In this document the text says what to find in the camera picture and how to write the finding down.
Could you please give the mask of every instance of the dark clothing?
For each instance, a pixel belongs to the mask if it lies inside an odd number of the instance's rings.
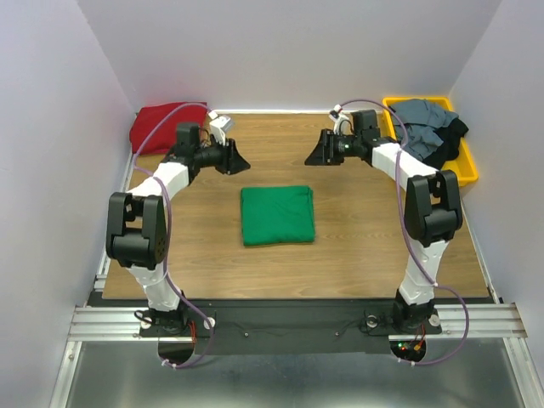
[[[459,144],[461,138],[467,134],[468,127],[461,119],[456,118],[451,121],[450,126],[441,127],[434,132],[444,143],[424,159],[423,163],[440,170],[446,161],[455,160],[459,156]]]
[[[420,162],[432,155],[444,142],[436,129],[448,127],[458,115],[425,99],[408,99],[391,105],[391,109],[405,124],[410,138],[405,150]],[[392,117],[397,140],[404,134],[397,120]]]

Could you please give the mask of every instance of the wooden table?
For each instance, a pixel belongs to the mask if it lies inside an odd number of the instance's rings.
[[[405,273],[394,182],[351,158],[339,167],[305,167],[326,115],[233,115],[229,133],[252,168],[235,176],[202,169],[173,199],[169,265],[189,298],[389,298]],[[161,156],[139,159],[154,170]],[[135,173],[131,186],[145,176]],[[314,190],[313,244],[245,248],[240,191],[245,186],[307,184]],[[464,224],[439,271],[465,297],[488,292]],[[438,296],[450,296],[441,292]],[[144,298],[112,262],[104,298]]]

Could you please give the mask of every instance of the folded green towel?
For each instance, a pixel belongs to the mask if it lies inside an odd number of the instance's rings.
[[[313,242],[313,194],[307,185],[241,189],[244,245]]]

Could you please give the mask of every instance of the gray clothing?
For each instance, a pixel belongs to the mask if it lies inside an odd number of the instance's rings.
[[[447,128],[451,121],[459,117],[455,112],[444,110],[425,99],[404,100],[390,108],[399,116],[408,131],[410,141],[405,150],[420,162],[444,143],[434,131]],[[394,117],[392,120],[397,140],[402,141],[402,128]]]

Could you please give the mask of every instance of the white side panel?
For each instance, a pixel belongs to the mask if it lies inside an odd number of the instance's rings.
[[[73,0],[0,4],[0,400],[49,406],[133,110]]]
[[[447,94],[500,3],[78,1],[135,109],[331,109]]]
[[[464,205],[497,292],[515,302],[544,378],[544,3],[504,0],[451,98],[480,179]]]

